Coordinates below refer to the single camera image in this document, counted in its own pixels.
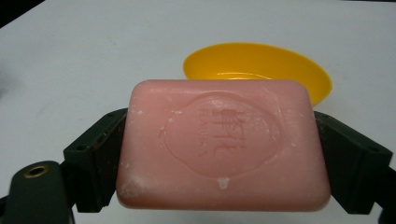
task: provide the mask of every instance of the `tabletop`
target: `tabletop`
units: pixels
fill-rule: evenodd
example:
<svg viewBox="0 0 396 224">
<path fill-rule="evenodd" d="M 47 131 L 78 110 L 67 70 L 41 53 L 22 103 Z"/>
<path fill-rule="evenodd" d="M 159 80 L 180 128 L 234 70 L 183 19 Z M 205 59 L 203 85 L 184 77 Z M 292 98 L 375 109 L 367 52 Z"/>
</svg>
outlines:
<svg viewBox="0 0 396 224">
<path fill-rule="evenodd" d="M 332 78 L 315 110 L 395 152 L 396 4 L 276 0 L 47 0 L 0 29 L 0 196 L 11 177 L 63 149 L 104 114 L 128 106 L 145 79 L 184 79 L 184 59 L 223 42 L 299 52 Z M 390 165 L 396 168 L 396 161 Z M 130 210 L 113 197 L 77 223 L 376 223 L 331 199 L 321 211 Z"/>
</svg>

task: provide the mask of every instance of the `yellow oval dish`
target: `yellow oval dish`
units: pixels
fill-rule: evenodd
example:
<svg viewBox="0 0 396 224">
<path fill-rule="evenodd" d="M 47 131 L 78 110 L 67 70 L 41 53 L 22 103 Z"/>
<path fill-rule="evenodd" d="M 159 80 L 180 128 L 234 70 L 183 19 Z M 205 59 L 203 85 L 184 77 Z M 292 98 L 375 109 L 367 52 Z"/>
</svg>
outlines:
<svg viewBox="0 0 396 224">
<path fill-rule="evenodd" d="M 199 49 L 186 58 L 189 79 L 292 79 L 303 84 L 317 105 L 332 81 L 316 63 L 287 49 L 256 43 L 224 43 Z"/>
</svg>

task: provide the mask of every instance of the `yellow bowl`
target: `yellow bowl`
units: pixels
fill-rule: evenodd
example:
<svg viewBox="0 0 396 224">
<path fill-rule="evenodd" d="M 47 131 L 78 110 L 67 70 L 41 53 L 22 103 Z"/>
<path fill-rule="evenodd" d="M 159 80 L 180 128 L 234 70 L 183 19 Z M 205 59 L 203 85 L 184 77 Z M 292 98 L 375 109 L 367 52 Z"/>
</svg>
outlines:
<svg viewBox="0 0 396 224">
<path fill-rule="evenodd" d="M 199 49 L 186 58 L 189 79 L 292 79 L 303 84 L 313 105 L 332 90 L 316 63 L 287 49 L 255 43 L 224 43 Z"/>
</svg>

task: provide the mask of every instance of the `pink soap bar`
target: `pink soap bar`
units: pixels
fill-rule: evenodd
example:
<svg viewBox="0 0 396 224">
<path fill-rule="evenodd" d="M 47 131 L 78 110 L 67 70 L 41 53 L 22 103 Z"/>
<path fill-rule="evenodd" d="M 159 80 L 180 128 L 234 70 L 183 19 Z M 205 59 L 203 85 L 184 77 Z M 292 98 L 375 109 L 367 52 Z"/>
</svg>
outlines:
<svg viewBox="0 0 396 224">
<path fill-rule="evenodd" d="M 312 105 L 291 80 L 144 81 L 123 139 L 126 207 L 312 211 L 330 198 Z"/>
</svg>

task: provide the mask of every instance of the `white surface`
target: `white surface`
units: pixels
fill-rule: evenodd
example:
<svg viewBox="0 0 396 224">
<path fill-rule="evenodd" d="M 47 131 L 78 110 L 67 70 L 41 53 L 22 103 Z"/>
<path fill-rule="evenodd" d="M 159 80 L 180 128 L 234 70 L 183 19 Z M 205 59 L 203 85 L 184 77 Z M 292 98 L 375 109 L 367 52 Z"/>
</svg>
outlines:
<svg viewBox="0 0 396 224">
<path fill-rule="evenodd" d="M 332 77 L 316 110 L 394 151 L 396 4 L 344 1 L 50 1 L 0 29 L 0 196 L 11 177 L 62 150 L 148 78 L 184 78 L 193 51 L 260 42 Z M 391 167 L 396 168 L 395 161 Z M 331 200 L 316 213 L 128 210 L 114 197 L 77 223 L 376 223 Z"/>
</svg>

